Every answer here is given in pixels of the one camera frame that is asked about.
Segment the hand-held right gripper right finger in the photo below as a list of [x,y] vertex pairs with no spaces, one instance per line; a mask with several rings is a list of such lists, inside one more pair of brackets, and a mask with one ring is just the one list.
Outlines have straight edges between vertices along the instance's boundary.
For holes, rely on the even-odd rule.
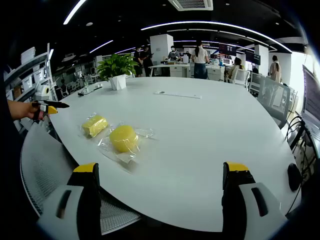
[[228,240],[269,240],[285,225],[281,203],[247,166],[223,163],[222,233]]

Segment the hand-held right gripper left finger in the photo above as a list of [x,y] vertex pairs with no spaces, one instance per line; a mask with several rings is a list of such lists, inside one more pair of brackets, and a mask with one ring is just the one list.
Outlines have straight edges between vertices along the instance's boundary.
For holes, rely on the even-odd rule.
[[79,165],[45,200],[36,225],[46,240],[99,240],[101,205],[99,164]]

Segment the person's left hand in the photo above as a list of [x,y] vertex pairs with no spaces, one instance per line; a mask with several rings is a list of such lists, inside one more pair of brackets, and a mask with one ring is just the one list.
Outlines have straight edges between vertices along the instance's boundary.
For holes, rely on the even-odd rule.
[[32,120],[43,120],[43,112],[40,110],[40,104],[37,101],[27,103],[25,116]]

